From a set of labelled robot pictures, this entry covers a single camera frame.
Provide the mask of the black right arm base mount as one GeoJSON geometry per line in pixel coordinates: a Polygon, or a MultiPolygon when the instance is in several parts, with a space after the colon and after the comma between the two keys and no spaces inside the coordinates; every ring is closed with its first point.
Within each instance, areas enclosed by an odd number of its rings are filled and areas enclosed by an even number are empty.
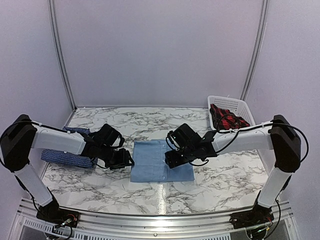
{"type": "Polygon", "coordinates": [[[234,229],[240,229],[271,223],[274,219],[272,208],[259,205],[257,197],[251,210],[232,213],[229,222],[234,229]]]}

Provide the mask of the light blue long sleeve shirt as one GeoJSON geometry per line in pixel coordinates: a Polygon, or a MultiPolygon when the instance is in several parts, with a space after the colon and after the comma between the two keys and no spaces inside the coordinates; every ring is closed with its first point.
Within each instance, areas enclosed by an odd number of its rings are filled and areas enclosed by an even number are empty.
{"type": "Polygon", "coordinates": [[[190,164],[169,168],[165,153],[170,147],[164,139],[135,141],[133,147],[134,166],[131,167],[132,183],[191,182],[195,180],[190,164]]]}

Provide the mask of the navy checked shirt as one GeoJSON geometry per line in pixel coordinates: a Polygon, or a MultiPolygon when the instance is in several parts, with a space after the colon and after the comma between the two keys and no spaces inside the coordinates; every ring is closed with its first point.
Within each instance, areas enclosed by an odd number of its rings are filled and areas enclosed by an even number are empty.
{"type": "Polygon", "coordinates": [[[88,128],[57,129],[42,125],[37,127],[32,145],[44,149],[41,159],[45,162],[91,169],[98,159],[80,155],[85,146],[83,136],[90,135],[91,131],[88,128]]]}

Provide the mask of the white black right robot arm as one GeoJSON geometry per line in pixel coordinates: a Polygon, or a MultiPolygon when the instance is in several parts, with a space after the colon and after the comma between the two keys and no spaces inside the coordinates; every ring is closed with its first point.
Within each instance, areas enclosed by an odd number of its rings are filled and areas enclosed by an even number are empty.
{"type": "Polygon", "coordinates": [[[169,141],[177,147],[165,153],[165,163],[171,168],[200,159],[214,158],[233,152],[256,150],[266,167],[268,178],[257,197],[257,206],[247,219],[258,224],[289,178],[301,166],[302,141],[298,129],[280,114],[258,125],[230,130],[211,130],[200,136],[186,123],[168,133],[169,141]]]}

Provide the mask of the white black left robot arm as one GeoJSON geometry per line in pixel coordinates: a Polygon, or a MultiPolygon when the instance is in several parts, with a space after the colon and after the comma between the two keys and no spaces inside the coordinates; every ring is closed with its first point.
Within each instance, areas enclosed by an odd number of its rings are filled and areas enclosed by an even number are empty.
{"type": "Polygon", "coordinates": [[[123,147],[124,142],[121,133],[108,124],[86,133],[58,129],[21,114],[0,136],[0,149],[3,166],[44,207],[44,215],[58,223],[63,219],[63,211],[52,203],[54,197],[34,169],[31,158],[39,157],[41,150],[54,150],[90,160],[99,159],[106,169],[121,169],[135,164],[130,152],[123,147]]]}

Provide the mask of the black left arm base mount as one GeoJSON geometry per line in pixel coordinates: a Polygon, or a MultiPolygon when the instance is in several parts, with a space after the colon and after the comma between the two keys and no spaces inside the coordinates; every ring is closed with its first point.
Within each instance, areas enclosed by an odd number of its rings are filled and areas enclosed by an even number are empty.
{"type": "Polygon", "coordinates": [[[36,217],[40,220],[56,225],[65,223],[68,227],[76,228],[80,213],[78,211],[61,208],[58,201],[52,196],[52,201],[45,206],[37,207],[36,217]]]}

